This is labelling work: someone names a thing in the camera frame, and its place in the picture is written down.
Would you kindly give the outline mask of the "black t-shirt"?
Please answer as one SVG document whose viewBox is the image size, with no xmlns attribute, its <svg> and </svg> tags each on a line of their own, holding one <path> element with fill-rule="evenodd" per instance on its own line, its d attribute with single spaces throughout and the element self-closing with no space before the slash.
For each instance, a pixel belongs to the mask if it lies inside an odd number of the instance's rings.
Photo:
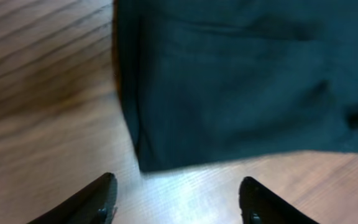
<svg viewBox="0 0 358 224">
<path fill-rule="evenodd" d="M 122 0 L 116 19 L 141 171 L 358 153 L 358 0 Z"/>
</svg>

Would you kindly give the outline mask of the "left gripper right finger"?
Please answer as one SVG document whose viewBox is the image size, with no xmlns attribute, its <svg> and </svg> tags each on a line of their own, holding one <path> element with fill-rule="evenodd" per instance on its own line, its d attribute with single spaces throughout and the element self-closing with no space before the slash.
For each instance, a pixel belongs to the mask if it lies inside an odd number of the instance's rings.
<svg viewBox="0 0 358 224">
<path fill-rule="evenodd" d="M 318 224 L 252 177 L 239 188 L 243 224 Z"/>
</svg>

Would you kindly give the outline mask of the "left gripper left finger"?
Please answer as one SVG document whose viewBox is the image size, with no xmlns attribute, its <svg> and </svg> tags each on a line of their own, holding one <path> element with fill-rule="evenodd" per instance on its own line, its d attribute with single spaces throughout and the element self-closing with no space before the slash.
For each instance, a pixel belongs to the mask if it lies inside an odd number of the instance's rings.
<svg viewBox="0 0 358 224">
<path fill-rule="evenodd" d="M 117 179 L 107 172 L 29 224 L 111 224 L 116 200 Z"/>
</svg>

